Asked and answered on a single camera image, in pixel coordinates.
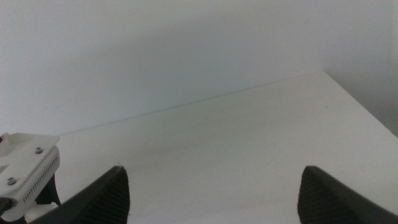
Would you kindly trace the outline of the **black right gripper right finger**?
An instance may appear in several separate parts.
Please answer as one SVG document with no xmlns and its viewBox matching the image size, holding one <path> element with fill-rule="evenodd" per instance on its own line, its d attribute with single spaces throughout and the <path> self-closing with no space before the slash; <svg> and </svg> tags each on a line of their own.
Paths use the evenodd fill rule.
<svg viewBox="0 0 398 224">
<path fill-rule="evenodd" d="M 303 170 L 297 212 L 301 223 L 393 223 L 397 215 L 317 166 Z"/>
</svg>

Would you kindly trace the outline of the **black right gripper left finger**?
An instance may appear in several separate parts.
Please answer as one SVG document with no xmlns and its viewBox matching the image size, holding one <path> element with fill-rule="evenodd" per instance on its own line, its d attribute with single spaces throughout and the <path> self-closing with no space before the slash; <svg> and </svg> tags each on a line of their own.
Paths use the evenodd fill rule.
<svg viewBox="0 0 398 224">
<path fill-rule="evenodd" d="M 114 166 L 58 208 L 33 224 L 126 224 L 130 210 L 129 180 Z"/>
</svg>

